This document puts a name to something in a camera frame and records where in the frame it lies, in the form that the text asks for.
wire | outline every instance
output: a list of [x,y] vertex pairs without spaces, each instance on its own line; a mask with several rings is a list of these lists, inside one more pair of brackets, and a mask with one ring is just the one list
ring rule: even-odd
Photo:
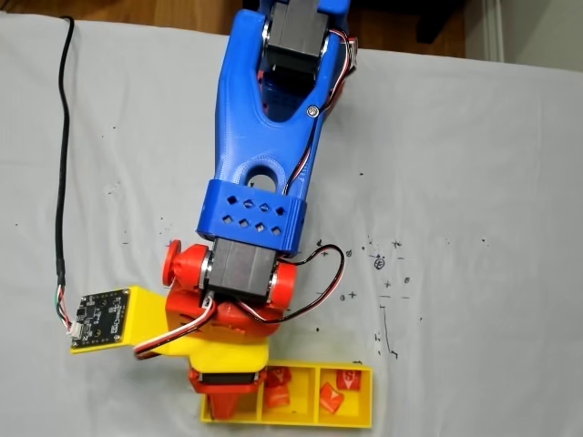
[[159,348],[171,341],[177,340],[180,337],[190,334],[194,330],[199,329],[202,325],[208,322],[214,315],[217,305],[214,300],[214,293],[210,291],[204,298],[202,302],[202,307],[205,308],[204,312],[197,319],[187,323],[184,326],[180,326],[175,330],[171,330],[164,334],[160,334],[153,339],[146,340],[134,347],[134,355],[138,360],[147,360],[148,358],[153,358],[158,356],[156,352],[151,352],[152,350]]
[[338,77],[336,78],[336,82],[334,83],[334,86],[332,87],[328,98],[324,102],[324,105],[322,107],[318,108],[319,114],[313,120],[312,130],[310,132],[308,142],[306,143],[306,147],[303,150],[303,153],[302,153],[302,156],[300,157],[300,160],[296,164],[295,168],[293,169],[293,172],[290,174],[290,177],[288,178],[287,182],[285,183],[285,186],[283,187],[283,195],[284,196],[287,196],[288,191],[290,190],[290,186],[292,185],[293,181],[300,175],[300,173],[302,173],[303,168],[305,167],[306,163],[308,162],[308,158],[310,157],[310,152],[312,150],[313,137],[315,135],[316,127],[318,124],[318,117],[320,116],[320,114],[322,112],[330,109],[333,106],[334,102],[336,101],[336,99],[340,95],[339,91],[342,89],[344,79],[346,77],[348,77],[351,73],[353,73],[354,70],[356,69],[356,67],[353,66],[353,52],[350,49],[350,42],[351,42],[351,40],[353,40],[353,38],[350,38],[341,29],[329,29],[329,32],[339,36],[342,39],[342,41],[344,42],[343,68],[340,71],[340,74],[338,75]]
[[58,68],[58,92],[61,97],[63,106],[63,135],[61,137],[61,156],[59,164],[58,192],[56,195],[56,217],[55,217],[55,253],[56,253],[56,291],[55,307],[56,315],[65,325],[67,331],[71,327],[71,321],[66,314],[65,307],[65,255],[63,251],[63,212],[65,209],[65,189],[66,189],[66,156],[69,143],[69,107],[66,101],[64,77],[66,56],[71,45],[73,30],[75,29],[75,20],[70,16],[61,17],[69,22],[69,28],[66,33],[61,61]]
[[340,89],[341,84],[344,82],[344,79],[348,75],[348,72],[351,68],[351,64],[353,63],[353,53],[350,50],[350,38],[348,37],[348,35],[346,35],[346,33],[341,29],[330,29],[330,33],[339,36],[342,39],[342,41],[344,42],[344,63],[343,63],[343,69],[340,71],[340,74],[338,75],[338,78],[336,79],[336,83],[332,87],[332,90],[330,91],[330,95],[328,96],[328,99],[326,100],[326,103],[324,104],[324,107],[323,107],[324,111],[329,109],[332,106],[332,104],[334,103],[336,97],[338,97],[337,96],[338,90]]
[[308,162],[308,158],[310,157],[310,150],[312,149],[313,136],[316,133],[317,126],[318,118],[316,117],[312,123],[312,130],[310,131],[310,136],[308,137],[306,148],[303,150],[302,156],[300,157],[300,160],[293,169],[293,172],[288,178],[288,181],[285,183],[285,187],[283,187],[283,196],[287,196],[288,191],[290,190],[290,186],[292,185],[292,182],[298,177],[298,175],[300,175],[300,173],[302,173],[302,170],[306,165],[306,162]]
[[334,278],[332,279],[332,282],[330,282],[330,285],[326,288],[324,293],[322,293],[318,297],[318,299],[314,300],[312,303],[309,303],[305,307],[293,312],[292,314],[290,314],[288,316],[280,317],[278,319],[271,319],[271,320],[264,319],[257,311],[255,311],[252,307],[247,305],[245,302],[242,302],[241,300],[235,300],[235,303],[242,310],[247,312],[251,316],[251,318],[254,319],[255,321],[258,321],[261,323],[269,323],[269,324],[271,324],[271,323],[283,323],[285,321],[295,319],[296,317],[300,317],[302,314],[305,314],[306,312],[313,310],[318,305],[320,305],[322,302],[324,302],[332,294],[332,292],[338,286],[340,279],[342,279],[343,273],[344,273],[344,253],[342,252],[342,250],[338,246],[336,246],[334,244],[325,244],[325,245],[317,248],[314,252],[312,252],[312,254],[308,258],[303,259],[301,261],[289,261],[287,259],[280,258],[280,262],[284,262],[286,264],[292,264],[294,266],[301,266],[303,264],[310,262],[316,256],[318,256],[319,254],[321,254],[322,252],[325,252],[327,250],[336,250],[338,252],[338,254],[340,255],[340,263],[338,265],[338,270],[336,270],[336,274],[334,275]]

round hole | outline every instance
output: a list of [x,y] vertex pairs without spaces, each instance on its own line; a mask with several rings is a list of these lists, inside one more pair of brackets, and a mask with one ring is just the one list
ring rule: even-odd
[[274,193],[277,188],[277,178],[273,170],[259,166],[251,169],[247,175],[247,183],[245,185]]

wooden floor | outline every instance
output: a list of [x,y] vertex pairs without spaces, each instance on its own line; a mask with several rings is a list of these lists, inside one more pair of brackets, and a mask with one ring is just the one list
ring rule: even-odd
[[[241,0],[9,0],[14,13],[71,15],[78,20],[159,25],[228,34]],[[462,10],[456,11],[431,44],[415,42],[418,16],[354,7],[351,35],[359,47],[438,56],[465,57]]]

robotic arm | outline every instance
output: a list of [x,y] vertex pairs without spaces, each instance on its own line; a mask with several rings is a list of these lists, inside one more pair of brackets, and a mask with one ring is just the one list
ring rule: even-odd
[[[230,417],[239,395],[258,390],[269,357],[267,337],[324,301],[343,274],[343,252],[334,245],[302,261],[289,257],[298,251],[323,121],[355,69],[356,41],[344,30],[349,5],[266,0],[258,12],[237,13],[220,72],[215,174],[197,227],[212,247],[181,251],[178,240],[170,243],[162,280],[171,288],[163,306],[159,295],[140,288],[82,300],[77,325],[66,321],[76,331],[73,352],[117,342],[135,345],[139,359],[189,356],[190,382],[209,395],[215,418]],[[308,306],[284,315],[296,266],[325,250],[340,255],[331,284]],[[63,293],[64,281],[57,311]],[[138,329],[128,315],[123,328],[124,311],[138,308],[148,312],[148,323]],[[116,316],[103,331],[121,327],[123,337],[92,340],[96,323],[90,318],[97,310]],[[161,330],[166,333],[144,340]]]

black circuit board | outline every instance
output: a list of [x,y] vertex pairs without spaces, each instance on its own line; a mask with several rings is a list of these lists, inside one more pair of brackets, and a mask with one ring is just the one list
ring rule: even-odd
[[90,294],[81,298],[77,321],[83,325],[81,338],[71,348],[82,349],[121,341],[128,310],[129,290]]

